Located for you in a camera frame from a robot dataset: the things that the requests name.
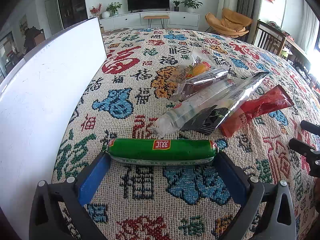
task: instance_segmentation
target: snack package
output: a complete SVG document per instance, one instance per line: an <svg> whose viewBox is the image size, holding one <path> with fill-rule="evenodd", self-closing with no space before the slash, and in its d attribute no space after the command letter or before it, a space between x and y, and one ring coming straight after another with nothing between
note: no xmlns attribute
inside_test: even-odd
<svg viewBox="0 0 320 240"><path fill-rule="evenodd" d="M282 86L277 85L258 99L245 102L221 124L221 131L224 136L231 137L235 131L241 129L253 118L293 105L294 103Z"/></svg>
<svg viewBox="0 0 320 240"><path fill-rule="evenodd" d="M212 69L178 84L170 101L185 100L214 82L227 78L228 66Z"/></svg>
<svg viewBox="0 0 320 240"><path fill-rule="evenodd" d="M235 86L236 84L231 79L223 79L212 84L164 113L150 129L158 137L179 130L188 120L202 109L214 105L220 97L234 89Z"/></svg>
<svg viewBox="0 0 320 240"><path fill-rule="evenodd" d="M210 140L113 139L108 153L116 161L139 165L196 165L219 152Z"/></svg>
<svg viewBox="0 0 320 240"><path fill-rule="evenodd" d="M195 51L191 54L189 59L177 67L167 81L178 85L186 79L192 78L214 68L214 66L215 64L206 58L204 54Z"/></svg>
<svg viewBox="0 0 320 240"><path fill-rule="evenodd" d="M219 98L214 105L208 106L209 109L203 110L189 123L186 123L182 130L195 130L205 135L211 134L229 115L248 100L268 74L269 72L258 72L248 77L234 90Z"/></svg>

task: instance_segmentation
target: potted plant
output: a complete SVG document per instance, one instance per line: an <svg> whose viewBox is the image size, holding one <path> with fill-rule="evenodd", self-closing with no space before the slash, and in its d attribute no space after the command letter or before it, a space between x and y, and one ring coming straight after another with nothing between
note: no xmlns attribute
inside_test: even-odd
<svg viewBox="0 0 320 240"><path fill-rule="evenodd" d="M99 3L98 8L95 8L92 6L92 9L90 10L90 12L94 14L94 16L100 16L100 10L101 10L101 3Z"/></svg>
<svg viewBox="0 0 320 240"><path fill-rule="evenodd" d="M179 11L179 4L180 4L181 2L180 2L180 1L175 0L175 1L173 1L173 3L174 3L174 5L175 5L175 7L174 7L174 11L175 11L175 12L178 12L178 11Z"/></svg>
<svg viewBox="0 0 320 240"><path fill-rule="evenodd" d="M182 0L184 6L187 7L187 12L194 13L199 6L203 5L199 0Z"/></svg>
<svg viewBox="0 0 320 240"><path fill-rule="evenodd" d="M109 12L111 12L111 15L113 16L113 15L118 15L119 13L118 13L118 9L120 9L121 8L121 3L119 3L119 2L112 2L112 3L110 3L109 4L109 6L107 7L107 11L109 11Z"/></svg>

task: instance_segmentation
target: patterned tablecloth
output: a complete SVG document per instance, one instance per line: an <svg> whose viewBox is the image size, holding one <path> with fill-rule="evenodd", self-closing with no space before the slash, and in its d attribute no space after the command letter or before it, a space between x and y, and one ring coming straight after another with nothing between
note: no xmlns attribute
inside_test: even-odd
<svg viewBox="0 0 320 240"><path fill-rule="evenodd" d="M166 82L194 50L216 65L231 66L229 78L245 79L270 71L252 99L280 84L295 105L255 118L224 138L176 132L167 139L211 139L248 175L262 182L288 182L295 206L298 238L316 217L314 178L304 157L288 148L296 137L319 149L319 137L301 130L300 121L319 124L320 105L299 74L283 59L250 44L189 30L147 29L103 35L108 59L83 93L70 119L53 171L53 183L77 176L112 138L154 138L153 122L178 102L168 99L175 85ZM211 164L160 167L112 161L91 203L85 208L109 239L217 239L239 209ZM66 208L61 209L76 238ZM262 215L256 215L249 238Z"/></svg>

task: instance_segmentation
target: white plant pot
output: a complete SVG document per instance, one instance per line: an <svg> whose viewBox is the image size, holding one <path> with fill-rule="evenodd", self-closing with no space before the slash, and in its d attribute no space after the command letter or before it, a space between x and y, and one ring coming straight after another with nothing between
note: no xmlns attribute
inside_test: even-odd
<svg viewBox="0 0 320 240"><path fill-rule="evenodd" d="M102 13L102 18L103 19L108 18L108 17L110 17L110 12L105 11L105 12Z"/></svg>
<svg viewBox="0 0 320 240"><path fill-rule="evenodd" d="M195 13L196 12L196 9L194 9L193 7L186 7L186 11L188 12L188 13Z"/></svg>

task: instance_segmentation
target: tan leather chair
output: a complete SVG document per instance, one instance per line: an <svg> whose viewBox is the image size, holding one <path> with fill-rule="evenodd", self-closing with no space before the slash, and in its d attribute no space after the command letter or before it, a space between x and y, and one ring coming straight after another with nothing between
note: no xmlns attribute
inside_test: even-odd
<svg viewBox="0 0 320 240"><path fill-rule="evenodd" d="M205 19L217 33L230 38L238 38L248 33L245 27L252 23L252 19L227 8L222 10L222 20L218 20L212 13L208 13Z"/></svg>

